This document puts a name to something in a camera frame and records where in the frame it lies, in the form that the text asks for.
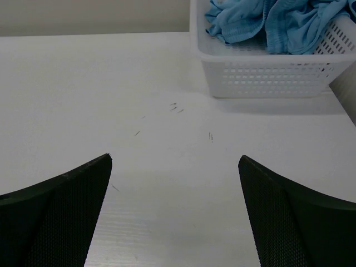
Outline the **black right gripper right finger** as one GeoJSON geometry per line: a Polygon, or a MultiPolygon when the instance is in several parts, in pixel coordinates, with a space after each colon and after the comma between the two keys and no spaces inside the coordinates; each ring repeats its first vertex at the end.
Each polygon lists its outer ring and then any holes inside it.
{"type": "Polygon", "coordinates": [[[289,180],[245,155],[238,169],[261,266],[355,266],[355,203],[289,180]]]}

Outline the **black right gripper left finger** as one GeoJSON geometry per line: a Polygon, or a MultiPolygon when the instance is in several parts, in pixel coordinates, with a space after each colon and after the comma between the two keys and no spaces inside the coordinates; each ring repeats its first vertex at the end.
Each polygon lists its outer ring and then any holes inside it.
{"type": "Polygon", "coordinates": [[[1,266],[84,266],[111,171],[104,154],[1,195],[1,266]]]}

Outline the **light blue shorts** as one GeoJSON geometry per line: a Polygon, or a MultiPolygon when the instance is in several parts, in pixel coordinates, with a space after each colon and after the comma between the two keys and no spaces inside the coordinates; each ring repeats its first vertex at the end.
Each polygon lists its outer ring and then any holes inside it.
{"type": "Polygon", "coordinates": [[[262,34],[272,54],[310,55],[330,22],[355,16],[355,1],[210,1],[206,32],[226,45],[262,34]]]}

